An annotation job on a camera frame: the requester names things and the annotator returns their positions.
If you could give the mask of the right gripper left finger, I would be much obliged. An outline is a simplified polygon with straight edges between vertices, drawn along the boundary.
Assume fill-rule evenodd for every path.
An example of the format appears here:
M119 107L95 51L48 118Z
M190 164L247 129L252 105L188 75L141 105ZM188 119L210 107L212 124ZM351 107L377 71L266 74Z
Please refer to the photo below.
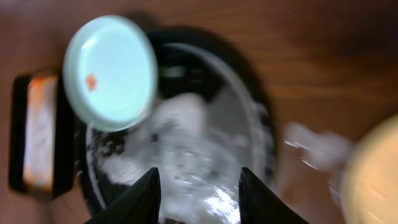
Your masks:
M161 201L159 170L149 169L108 208L86 224L157 224Z

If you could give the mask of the mint plate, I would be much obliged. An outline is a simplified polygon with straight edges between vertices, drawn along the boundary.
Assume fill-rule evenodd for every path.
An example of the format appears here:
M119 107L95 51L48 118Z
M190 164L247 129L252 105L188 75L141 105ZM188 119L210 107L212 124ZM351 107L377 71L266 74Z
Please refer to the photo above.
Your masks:
M97 17L72 37L63 61L63 84L75 114L107 132L140 123L157 91L158 65L144 31L116 15Z

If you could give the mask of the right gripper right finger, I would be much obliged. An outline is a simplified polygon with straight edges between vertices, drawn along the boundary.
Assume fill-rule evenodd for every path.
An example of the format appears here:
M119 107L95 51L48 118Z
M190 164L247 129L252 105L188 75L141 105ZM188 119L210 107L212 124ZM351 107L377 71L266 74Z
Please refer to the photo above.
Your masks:
M308 224L247 167L239 179L239 212L241 224Z

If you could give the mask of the black rectangular soapy tray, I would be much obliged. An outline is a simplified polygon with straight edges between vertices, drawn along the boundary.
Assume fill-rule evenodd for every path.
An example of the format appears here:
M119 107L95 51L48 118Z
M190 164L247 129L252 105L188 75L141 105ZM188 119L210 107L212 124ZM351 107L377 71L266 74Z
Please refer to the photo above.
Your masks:
M75 117L59 73L31 73L12 86L8 183L48 202L73 186Z

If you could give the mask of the yellow plate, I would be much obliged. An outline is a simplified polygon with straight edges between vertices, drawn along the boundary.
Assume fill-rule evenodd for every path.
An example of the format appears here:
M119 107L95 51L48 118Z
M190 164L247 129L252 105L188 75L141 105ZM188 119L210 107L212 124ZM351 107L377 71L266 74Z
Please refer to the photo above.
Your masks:
M397 116L356 145L341 183L346 223L397 223Z

